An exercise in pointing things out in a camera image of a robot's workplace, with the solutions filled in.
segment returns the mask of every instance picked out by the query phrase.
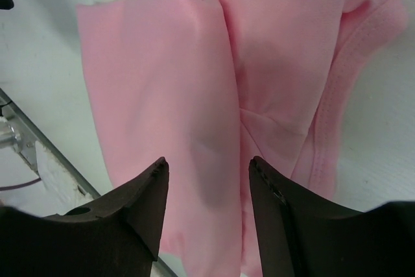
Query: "fabric fold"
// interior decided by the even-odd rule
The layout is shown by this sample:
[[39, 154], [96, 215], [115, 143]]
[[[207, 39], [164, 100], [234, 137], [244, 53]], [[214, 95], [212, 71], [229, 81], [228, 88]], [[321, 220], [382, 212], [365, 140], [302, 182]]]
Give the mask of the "fabric fold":
[[79, 6], [82, 63], [114, 186], [165, 156], [161, 251], [190, 277], [261, 276], [248, 164], [329, 198], [359, 71], [400, 0], [118, 0]]

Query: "cable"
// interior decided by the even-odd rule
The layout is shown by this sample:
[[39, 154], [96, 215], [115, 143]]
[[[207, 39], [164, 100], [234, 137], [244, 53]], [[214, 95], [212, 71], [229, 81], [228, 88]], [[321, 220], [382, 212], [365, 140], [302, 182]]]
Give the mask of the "cable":
[[26, 182], [26, 183], [22, 183], [22, 184], [11, 185], [11, 186], [1, 186], [0, 187], [0, 191], [12, 191], [14, 189], [20, 189], [20, 188], [24, 188], [26, 186], [30, 186], [30, 185], [36, 184], [36, 183], [38, 183], [40, 181], [41, 181], [41, 178], [37, 178], [37, 179], [35, 179], [33, 181]]
[[3, 107], [12, 104], [12, 101], [8, 101], [6, 104], [0, 105], [0, 117], [3, 117]]

